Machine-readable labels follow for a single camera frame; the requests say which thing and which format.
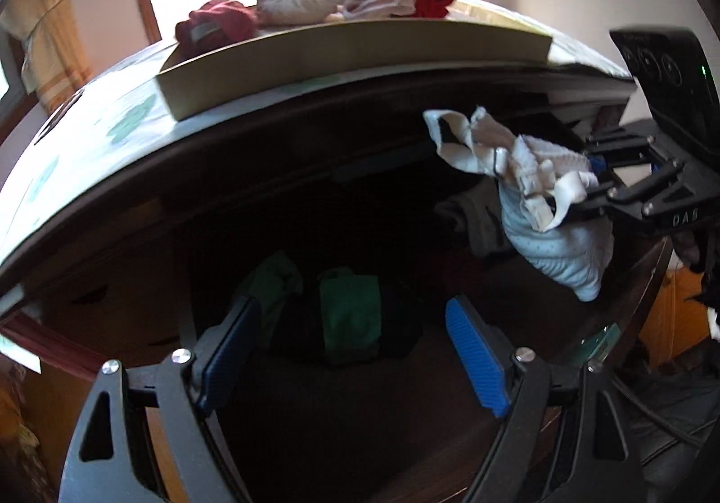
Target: green cloth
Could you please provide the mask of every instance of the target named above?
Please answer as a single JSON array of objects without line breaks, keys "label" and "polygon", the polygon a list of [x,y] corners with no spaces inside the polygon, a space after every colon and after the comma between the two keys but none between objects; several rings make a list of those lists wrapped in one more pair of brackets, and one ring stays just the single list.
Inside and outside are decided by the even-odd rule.
[{"label": "green cloth", "polygon": [[270,346],[282,309],[292,294],[302,294],[302,276],[284,251],[273,253],[240,282],[235,297],[252,296],[262,308],[258,347]]},{"label": "green cloth", "polygon": [[383,301],[374,275],[355,275],[347,267],[319,276],[325,358],[343,365],[377,357]]}]

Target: silver bolt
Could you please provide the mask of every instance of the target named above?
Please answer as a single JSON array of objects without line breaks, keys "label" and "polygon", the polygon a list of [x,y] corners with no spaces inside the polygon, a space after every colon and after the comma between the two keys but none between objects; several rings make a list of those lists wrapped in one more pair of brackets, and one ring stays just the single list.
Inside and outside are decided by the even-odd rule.
[{"label": "silver bolt", "polygon": [[520,361],[520,363],[530,363],[535,359],[535,351],[528,349],[528,347],[520,347],[515,352],[515,358]]},{"label": "silver bolt", "polygon": [[182,365],[183,363],[187,363],[191,357],[192,352],[190,352],[190,349],[175,349],[173,351],[172,360],[173,363]]},{"label": "silver bolt", "polygon": [[601,363],[597,359],[590,359],[588,361],[588,371],[591,373],[602,373],[603,363]]},{"label": "silver bolt", "polygon": [[112,375],[113,373],[117,373],[118,369],[120,369],[120,361],[117,359],[110,359],[102,364],[103,375]]}]

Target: curtain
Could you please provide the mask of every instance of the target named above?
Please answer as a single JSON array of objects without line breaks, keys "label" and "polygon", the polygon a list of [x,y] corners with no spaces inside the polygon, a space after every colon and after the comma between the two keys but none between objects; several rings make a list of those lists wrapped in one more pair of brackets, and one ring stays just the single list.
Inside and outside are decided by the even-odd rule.
[{"label": "curtain", "polygon": [[68,0],[9,0],[0,26],[22,40],[22,79],[28,92],[53,112],[90,78]]}]

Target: light blue fabric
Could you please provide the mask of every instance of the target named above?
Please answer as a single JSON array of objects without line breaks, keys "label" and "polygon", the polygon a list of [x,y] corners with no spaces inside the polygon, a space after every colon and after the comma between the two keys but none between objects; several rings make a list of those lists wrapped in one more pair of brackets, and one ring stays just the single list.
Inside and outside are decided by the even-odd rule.
[{"label": "light blue fabric", "polygon": [[613,257],[610,220],[569,223],[539,233],[525,216],[519,191],[502,182],[498,191],[505,235],[517,252],[548,277],[570,287],[582,302],[595,300]]}]

